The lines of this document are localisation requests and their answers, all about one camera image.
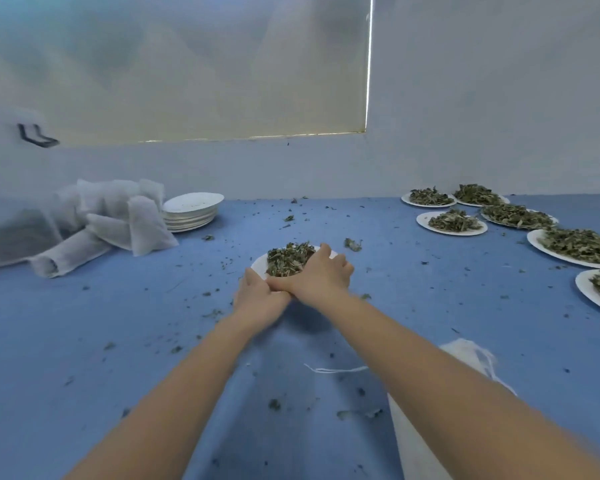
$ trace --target blue tabletop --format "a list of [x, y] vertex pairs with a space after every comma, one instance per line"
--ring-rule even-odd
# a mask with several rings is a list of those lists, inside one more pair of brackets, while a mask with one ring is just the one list
[[[600, 195], [511, 200], [600, 233]], [[600, 308], [575, 287], [583, 268], [493, 224], [475, 237], [430, 232], [415, 222], [424, 210], [396, 198], [226, 201], [174, 249], [115, 250], [54, 280], [27, 265], [0, 269], [0, 479], [66, 473], [213, 329], [214, 309], [229, 313], [252, 260], [289, 241], [342, 252], [346, 237], [362, 240], [346, 250], [354, 293], [433, 343], [464, 337], [489, 349], [520, 398], [600, 453]], [[363, 365], [323, 317], [293, 305], [241, 355], [185, 478], [402, 478], [373, 373], [316, 374], [305, 363]], [[373, 419], [337, 416], [379, 408]]]

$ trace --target person's right arm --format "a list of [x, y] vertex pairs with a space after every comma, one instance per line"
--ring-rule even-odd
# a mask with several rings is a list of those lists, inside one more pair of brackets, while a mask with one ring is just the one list
[[348, 293], [353, 266], [323, 244], [268, 278], [324, 314], [383, 381], [455, 480], [600, 480], [600, 460], [501, 385]]

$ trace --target human hand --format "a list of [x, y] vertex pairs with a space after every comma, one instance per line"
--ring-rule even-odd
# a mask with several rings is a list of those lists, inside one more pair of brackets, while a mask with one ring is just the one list
[[322, 243], [320, 250], [309, 258], [302, 272], [287, 278], [268, 277], [266, 283], [272, 290], [287, 291], [305, 305], [318, 307], [323, 298], [334, 292], [347, 290], [354, 268], [344, 254], [330, 259], [331, 248]]
[[286, 291], [272, 292], [261, 277], [248, 267], [233, 296], [233, 314], [238, 323], [256, 335], [272, 325], [291, 301]]

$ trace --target stack of paper plates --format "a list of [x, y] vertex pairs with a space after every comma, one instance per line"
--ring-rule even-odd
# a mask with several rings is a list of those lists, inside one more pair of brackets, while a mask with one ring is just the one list
[[171, 232], [184, 232], [209, 224], [224, 195], [197, 192], [172, 198], [162, 206], [162, 217]]

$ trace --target person's right hand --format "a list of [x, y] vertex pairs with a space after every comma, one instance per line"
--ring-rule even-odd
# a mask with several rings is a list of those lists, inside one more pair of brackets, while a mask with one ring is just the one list
[[302, 272], [288, 278], [268, 277], [267, 284], [274, 291], [287, 291], [305, 305], [318, 307], [321, 300], [334, 292], [346, 291], [353, 274], [353, 265], [344, 254], [330, 259], [331, 248], [322, 243], [320, 249], [309, 258]]

